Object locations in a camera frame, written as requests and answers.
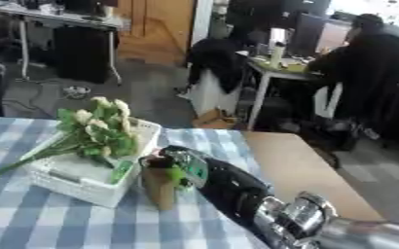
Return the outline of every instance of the blue and white tablecloth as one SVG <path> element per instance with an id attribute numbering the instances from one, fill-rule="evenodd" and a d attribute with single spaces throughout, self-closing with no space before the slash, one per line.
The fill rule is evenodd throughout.
<path id="1" fill-rule="evenodd" d="M 14 162 L 55 132 L 55 121 L 0 119 L 0 166 Z M 259 173 L 239 132 L 164 129 L 168 143 L 206 152 Z M 24 169 L 0 177 L 0 248 L 264 248 L 196 191 L 159 212 L 137 185 L 116 209 L 31 186 Z"/>

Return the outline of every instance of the desk leg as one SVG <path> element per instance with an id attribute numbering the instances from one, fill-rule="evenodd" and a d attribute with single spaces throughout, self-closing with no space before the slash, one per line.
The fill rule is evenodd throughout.
<path id="1" fill-rule="evenodd" d="M 123 82 L 121 75 L 118 73 L 118 70 L 115 67 L 115 32 L 109 31 L 109 56 L 110 56 L 110 69 L 112 69 L 113 74 L 118 81 L 118 85 L 120 86 Z"/>
<path id="2" fill-rule="evenodd" d="M 27 27 L 25 20 L 21 19 L 19 21 L 19 37 L 20 45 L 22 48 L 22 78 L 27 80 L 27 69 L 28 69 L 28 43 L 27 43 Z"/>
<path id="3" fill-rule="evenodd" d="M 262 81 L 260 82 L 259 89 L 257 91 L 256 100 L 254 102 L 254 107 L 251 111 L 251 116 L 249 117 L 248 130 L 253 130 L 254 125 L 259 116 L 260 109 L 262 109 L 263 101 L 265 100 L 266 91 L 268 85 L 270 84 L 271 75 L 269 73 L 264 73 L 262 76 Z"/>

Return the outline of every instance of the bottle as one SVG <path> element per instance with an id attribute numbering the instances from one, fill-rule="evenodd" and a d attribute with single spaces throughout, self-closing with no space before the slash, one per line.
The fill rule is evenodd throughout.
<path id="1" fill-rule="evenodd" d="M 278 68 L 279 62 L 284 56 L 286 46 L 283 43 L 276 42 L 271 54 L 271 67 Z"/>

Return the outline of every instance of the white box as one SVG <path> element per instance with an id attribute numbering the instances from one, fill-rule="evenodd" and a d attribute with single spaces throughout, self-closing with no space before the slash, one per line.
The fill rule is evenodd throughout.
<path id="1" fill-rule="evenodd" d="M 36 160 L 25 166 L 34 185 L 54 192 L 74 196 L 97 205 L 114 208 L 140 173 L 137 160 L 157 148 L 162 127 L 159 124 L 138 120 L 138 153 L 120 160 L 130 160 L 132 167 L 117 184 L 107 184 L 111 170 L 98 167 L 96 162 L 78 157 L 76 154 L 55 156 Z M 47 148 L 62 136 L 59 132 L 22 156 L 31 157 Z"/>

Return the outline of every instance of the wooden table surface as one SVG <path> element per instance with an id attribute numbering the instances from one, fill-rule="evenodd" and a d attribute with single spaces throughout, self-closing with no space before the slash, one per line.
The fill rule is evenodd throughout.
<path id="1" fill-rule="evenodd" d="M 327 198 L 345 218 L 384 220 L 299 136 L 266 132 L 243 135 L 265 179 L 272 182 L 276 196 L 283 201 L 291 201 L 298 193 L 308 191 Z"/>

